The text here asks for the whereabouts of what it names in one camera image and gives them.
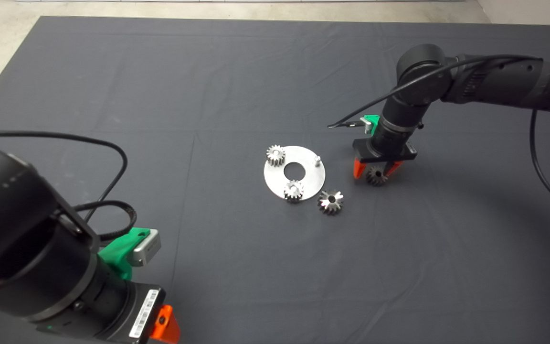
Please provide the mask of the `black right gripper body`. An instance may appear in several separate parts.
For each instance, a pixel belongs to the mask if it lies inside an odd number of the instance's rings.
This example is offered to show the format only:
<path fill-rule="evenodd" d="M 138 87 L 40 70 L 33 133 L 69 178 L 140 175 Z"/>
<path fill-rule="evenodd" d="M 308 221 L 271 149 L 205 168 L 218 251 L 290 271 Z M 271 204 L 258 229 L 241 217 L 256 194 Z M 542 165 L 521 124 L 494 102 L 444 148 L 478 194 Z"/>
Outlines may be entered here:
<path fill-rule="evenodd" d="M 414 131 L 414 127 L 400 127 L 380 119 L 371 137 L 353 141 L 355 157 L 366 164 L 414 160 L 417 150 L 409 142 Z"/>

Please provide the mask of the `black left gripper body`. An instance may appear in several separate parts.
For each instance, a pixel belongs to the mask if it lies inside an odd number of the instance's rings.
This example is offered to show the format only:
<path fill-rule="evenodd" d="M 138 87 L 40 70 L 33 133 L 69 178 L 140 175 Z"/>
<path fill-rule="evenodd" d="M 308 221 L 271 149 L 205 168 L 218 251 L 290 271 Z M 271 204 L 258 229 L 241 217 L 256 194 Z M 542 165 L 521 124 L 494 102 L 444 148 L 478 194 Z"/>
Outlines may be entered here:
<path fill-rule="evenodd" d="M 129 297 L 120 316 L 92 341 L 114 344 L 146 344 L 164 305 L 165 290 L 159 285 L 130 283 Z"/>

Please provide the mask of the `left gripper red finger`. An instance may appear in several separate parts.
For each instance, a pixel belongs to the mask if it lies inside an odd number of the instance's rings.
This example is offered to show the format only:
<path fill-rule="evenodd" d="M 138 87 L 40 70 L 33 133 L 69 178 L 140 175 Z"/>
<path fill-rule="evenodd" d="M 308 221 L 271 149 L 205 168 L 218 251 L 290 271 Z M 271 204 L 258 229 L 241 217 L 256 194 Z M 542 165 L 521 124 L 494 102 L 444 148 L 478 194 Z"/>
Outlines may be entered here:
<path fill-rule="evenodd" d="M 180 328 L 174 315 L 174 309 L 170 305 L 163 305 L 155 320 L 151 339 L 166 344 L 178 344 L 180 340 Z"/>

